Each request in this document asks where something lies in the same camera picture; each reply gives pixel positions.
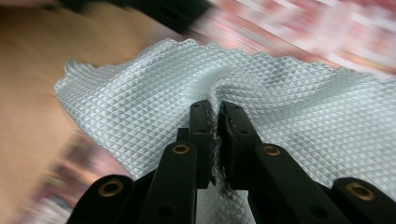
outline wooden table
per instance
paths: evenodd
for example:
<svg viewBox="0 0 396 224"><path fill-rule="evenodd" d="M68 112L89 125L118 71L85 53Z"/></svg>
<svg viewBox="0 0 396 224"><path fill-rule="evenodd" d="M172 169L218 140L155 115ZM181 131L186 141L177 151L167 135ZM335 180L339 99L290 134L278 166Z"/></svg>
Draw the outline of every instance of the wooden table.
<svg viewBox="0 0 396 224"><path fill-rule="evenodd" d="M53 85L68 60L124 63L166 37L183 37L133 9L0 7L0 223L35 192L78 129Z"/></svg>

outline diamond pattern fabric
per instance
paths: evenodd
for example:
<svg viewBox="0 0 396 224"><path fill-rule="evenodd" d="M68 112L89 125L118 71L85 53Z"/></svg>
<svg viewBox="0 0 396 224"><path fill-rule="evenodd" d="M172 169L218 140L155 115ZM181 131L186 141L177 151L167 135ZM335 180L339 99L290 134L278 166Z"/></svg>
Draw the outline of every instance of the diamond pattern fabric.
<svg viewBox="0 0 396 224"><path fill-rule="evenodd" d="M263 142L285 148L317 182L353 176L396 200L396 80L323 63L247 55L193 40L164 40L120 65L70 62L55 85L76 124L139 178L156 168L189 107L208 99L241 105ZM245 191L198 192L198 223L254 223Z"/></svg>

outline textured fabric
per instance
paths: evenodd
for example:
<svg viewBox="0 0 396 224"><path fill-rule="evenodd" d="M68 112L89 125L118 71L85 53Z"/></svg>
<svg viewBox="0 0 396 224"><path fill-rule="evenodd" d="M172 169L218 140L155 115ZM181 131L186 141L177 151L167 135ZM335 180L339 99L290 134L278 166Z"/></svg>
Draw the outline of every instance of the textured fabric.
<svg viewBox="0 0 396 224"><path fill-rule="evenodd" d="M263 142L285 148L330 187L353 176L396 199L396 81L294 58L254 56L192 40L164 40L121 65L70 62L55 90L78 126L135 178L156 168L190 104L241 105ZM198 193L198 223L251 223L247 193L218 184Z"/></svg>

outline screw hole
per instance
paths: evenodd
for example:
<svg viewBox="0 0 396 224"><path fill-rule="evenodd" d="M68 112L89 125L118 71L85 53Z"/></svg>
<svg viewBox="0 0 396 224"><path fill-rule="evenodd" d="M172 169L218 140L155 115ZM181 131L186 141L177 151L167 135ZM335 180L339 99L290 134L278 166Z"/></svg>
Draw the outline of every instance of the screw hole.
<svg viewBox="0 0 396 224"><path fill-rule="evenodd" d="M107 181L104 185L99 188L99 194L102 197L112 197L120 193L123 189L123 184L118 179L112 179Z"/></svg>
<svg viewBox="0 0 396 224"><path fill-rule="evenodd" d="M190 148L185 145L178 145L172 148L172 151L176 154L184 154L190 151Z"/></svg>
<svg viewBox="0 0 396 224"><path fill-rule="evenodd" d="M329 215L326 209L318 205L311 206L309 208L309 211L311 212L312 215L318 218L326 218Z"/></svg>
<svg viewBox="0 0 396 224"><path fill-rule="evenodd" d="M270 156L277 156L280 154L279 148L276 147L264 147L264 152L267 153L267 155Z"/></svg>
<svg viewBox="0 0 396 224"><path fill-rule="evenodd" d="M370 189L356 182L347 184L346 189L353 196L362 199L364 201L371 201L375 197L374 193Z"/></svg>

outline white cloth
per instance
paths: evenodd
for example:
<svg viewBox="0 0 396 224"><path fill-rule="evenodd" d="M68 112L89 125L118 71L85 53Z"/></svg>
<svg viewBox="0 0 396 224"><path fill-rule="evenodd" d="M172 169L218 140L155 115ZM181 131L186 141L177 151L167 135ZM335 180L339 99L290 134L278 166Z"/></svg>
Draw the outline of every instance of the white cloth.
<svg viewBox="0 0 396 224"><path fill-rule="evenodd" d="M177 128L188 127L190 104L208 99L215 119L225 100L319 183L353 176L396 199L395 79L168 39L121 65L70 62L55 90L78 126L135 178L155 169ZM223 184L199 191L197 212L198 223L254 222L246 193Z"/></svg>

